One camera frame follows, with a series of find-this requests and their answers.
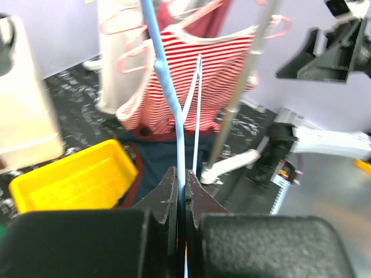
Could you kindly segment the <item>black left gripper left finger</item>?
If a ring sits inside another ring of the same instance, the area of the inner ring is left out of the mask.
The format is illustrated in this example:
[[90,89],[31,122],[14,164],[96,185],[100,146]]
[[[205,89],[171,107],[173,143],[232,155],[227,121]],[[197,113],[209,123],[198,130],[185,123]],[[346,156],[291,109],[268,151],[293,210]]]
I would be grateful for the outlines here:
[[2,277],[175,277],[177,180],[131,208],[38,211],[1,239]]

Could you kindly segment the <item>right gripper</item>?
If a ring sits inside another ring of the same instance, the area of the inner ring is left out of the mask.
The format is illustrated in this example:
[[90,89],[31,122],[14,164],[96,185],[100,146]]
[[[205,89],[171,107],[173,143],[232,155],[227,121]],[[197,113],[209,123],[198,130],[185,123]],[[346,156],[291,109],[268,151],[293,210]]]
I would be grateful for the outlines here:
[[345,83],[352,72],[370,72],[369,18],[354,19],[325,33],[325,50],[316,55],[318,28],[310,29],[302,49],[276,72],[278,79]]

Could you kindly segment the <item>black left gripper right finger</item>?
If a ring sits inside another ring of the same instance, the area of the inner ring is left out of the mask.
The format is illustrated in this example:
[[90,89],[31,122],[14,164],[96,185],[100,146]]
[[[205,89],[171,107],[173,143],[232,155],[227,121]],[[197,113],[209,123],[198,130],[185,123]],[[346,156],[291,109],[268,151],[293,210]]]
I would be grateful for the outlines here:
[[187,173],[190,277],[354,277],[330,223],[306,216],[230,214]]

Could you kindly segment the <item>navy tank top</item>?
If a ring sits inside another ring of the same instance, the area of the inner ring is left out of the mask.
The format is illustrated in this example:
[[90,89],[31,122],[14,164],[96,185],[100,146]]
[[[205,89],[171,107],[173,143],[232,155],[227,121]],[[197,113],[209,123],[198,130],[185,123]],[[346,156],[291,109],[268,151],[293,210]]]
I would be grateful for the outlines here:
[[[195,132],[184,131],[185,166],[192,169]],[[216,134],[211,127],[199,132],[197,178],[201,178],[203,164],[208,160]],[[140,127],[126,131],[117,137],[123,147],[128,147],[134,155],[134,165],[138,175],[129,190],[118,200],[117,207],[131,207],[148,195],[162,180],[168,168],[177,166],[176,132],[152,134],[149,129]]]

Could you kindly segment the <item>red white striped tank top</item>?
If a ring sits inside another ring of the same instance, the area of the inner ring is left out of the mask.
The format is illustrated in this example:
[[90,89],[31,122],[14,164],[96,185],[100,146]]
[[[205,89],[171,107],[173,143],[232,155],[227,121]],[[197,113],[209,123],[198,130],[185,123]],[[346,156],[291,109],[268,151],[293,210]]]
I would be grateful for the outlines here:
[[[231,35],[209,39],[190,35],[176,25],[170,25],[161,32],[171,79],[180,105],[185,104],[197,57],[202,56],[202,81],[196,84],[202,91],[201,94],[193,96],[184,123],[186,130],[194,130],[197,125],[197,98],[200,97],[200,130],[212,127],[214,131],[219,131],[220,126],[214,119],[230,102],[255,29],[251,26]],[[137,108],[126,109],[116,116],[127,130],[144,126],[154,134],[169,133],[174,127],[175,119],[154,72],[154,62],[152,66],[151,76],[136,100]]]

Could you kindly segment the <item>light blue wire hanger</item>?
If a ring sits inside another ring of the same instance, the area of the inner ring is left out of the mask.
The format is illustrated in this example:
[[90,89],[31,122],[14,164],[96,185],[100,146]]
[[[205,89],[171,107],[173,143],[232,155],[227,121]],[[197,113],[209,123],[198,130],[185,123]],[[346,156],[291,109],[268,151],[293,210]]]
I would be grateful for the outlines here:
[[170,76],[165,50],[163,48],[161,33],[159,31],[154,6],[149,0],[141,0],[141,7],[148,26],[148,32],[155,50],[154,71],[162,87],[170,111],[175,119],[177,138],[177,277],[188,277],[187,240],[186,240],[186,157],[183,115],[178,101],[173,81]]

